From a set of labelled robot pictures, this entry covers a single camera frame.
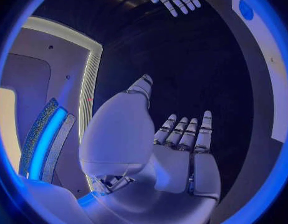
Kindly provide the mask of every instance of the glittery panel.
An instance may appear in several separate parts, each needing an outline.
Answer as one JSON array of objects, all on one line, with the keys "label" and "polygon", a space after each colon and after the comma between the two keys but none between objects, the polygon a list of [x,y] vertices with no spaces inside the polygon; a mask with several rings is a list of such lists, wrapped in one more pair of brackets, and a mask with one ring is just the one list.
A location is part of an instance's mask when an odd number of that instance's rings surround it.
[{"label": "glittery panel", "polygon": [[33,124],[30,132],[26,138],[24,147],[21,152],[20,162],[19,162],[19,174],[26,177],[30,161],[35,149],[35,145],[41,136],[42,131],[47,125],[50,117],[54,114],[58,107],[58,102],[55,98],[52,98],[41,111],[37,120]]},{"label": "glittery panel", "polygon": [[49,154],[46,159],[46,163],[43,169],[43,174],[41,180],[47,183],[51,183],[53,180],[54,170],[56,167],[57,160],[59,158],[61,149],[64,145],[64,142],[69,134],[73,124],[75,122],[75,116],[69,114],[59,129],[58,134],[50,148]]}]

